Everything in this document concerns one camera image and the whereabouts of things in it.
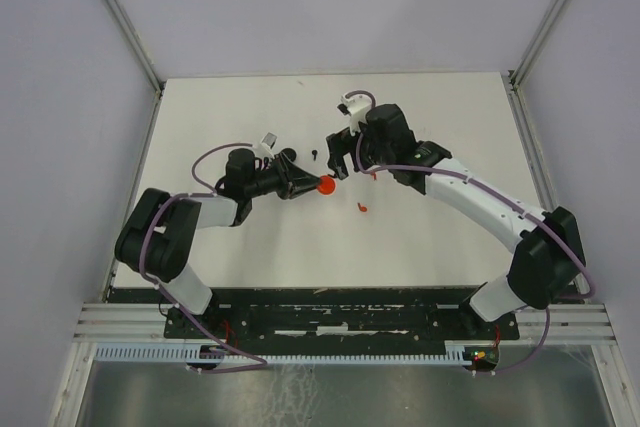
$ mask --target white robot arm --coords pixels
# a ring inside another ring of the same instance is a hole
[[[335,177],[348,176],[347,154],[356,171],[367,173],[372,166],[382,166],[373,171],[388,170],[400,184],[459,210],[514,254],[508,273],[483,284],[461,304],[471,321],[493,322],[525,305],[543,309],[556,299],[580,270],[548,231],[584,264],[571,212],[562,207],[545,212],[492,187],[445,148],[417,141],[397,105],[375,107],[370,94],[364,94],[343,96],[338,109],[349,116],[349,127],[327,137],[328,166]]]

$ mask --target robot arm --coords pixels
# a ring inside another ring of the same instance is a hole
[[[371,101],[357,96],[357,102],[343,97],[338,109],[350,117],[348,128],[327,137],[328,166],[338,179],[348,176],[343,158],[347,154],[351,155],[355,171],[386,166],[397,182],[456,208],[514,254],[506,275],[480,286],[461,305],[470,327],[493,322],[524,305],[543,309],[579,273],[539,226],[507,206],[500,197],[540,219],[584,263],[577,223],[569,211],[558,207],[551,213],[544,212],[480,181],[448,150],[431,141],[417,141],[397,105],[372,108]]]
[[[203,314],[212,299],[211,289],[188,263],[196,230],[241,225],[251,212],[253,198],[275,192],[281,199],[294,199],[322,183],[319,177],[294,165],[293,149],[266,158],[269,163],[265,166],[266,162],[262,158],[258,162],[252,150],[232,150],[225,175],[216,184],[217,195],[185,195],[173,202],[151,236],[145,275],[155,278],[193,314]],[[115,257],[135,272],[140,272],[140,254],[152,220],[170,198],[169,193],[161,190],[145,190],[118,237]]]

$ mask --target black mounting plate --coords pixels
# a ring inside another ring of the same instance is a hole
[[[474,288],[213,289],[238,347],[257,355],[442,355],[445,340],[492,341],[494,324],[470,336],[456,306]],[[114,289],[109,302],[158,302],[153,289]],[[515,315],[496,322],[520,338]],[[214,334],[224,338],[225,329]],[[176,309],[165,338],[204,339]]]

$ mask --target white table surface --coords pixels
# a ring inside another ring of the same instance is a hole
[[[190,175],[201,153],[257,142],[266,132],[278,136],[276,150],[295,148],[302,168],[328,173],[325,138],[347,125],[336,106],[355,89],[373,92],[379,104],[398,104],[418,139],[439,143],[484,180],[537,202],[498,73],[169,80],[138,196],[148,187],[202,191]],[[226,159],[214,154],[198,172],[214,184]],[[239,288],[477,285],[508,270],[510,261],[481,227],[387,173],[377,181],[352,173],[328,197],[255,199],[242,226],[198,231],[189,258],[207,285]],[[148,285],[118,267],[114,286]]]

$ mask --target small red piece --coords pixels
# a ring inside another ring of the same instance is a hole
[[[336,190],[336,181],[328,175],[323,175],[322,177],[320,177],[320,180],[322,180],[322,182],[318,187],[316,187],[316,190],[322,195],[333,194],[333,191]]]

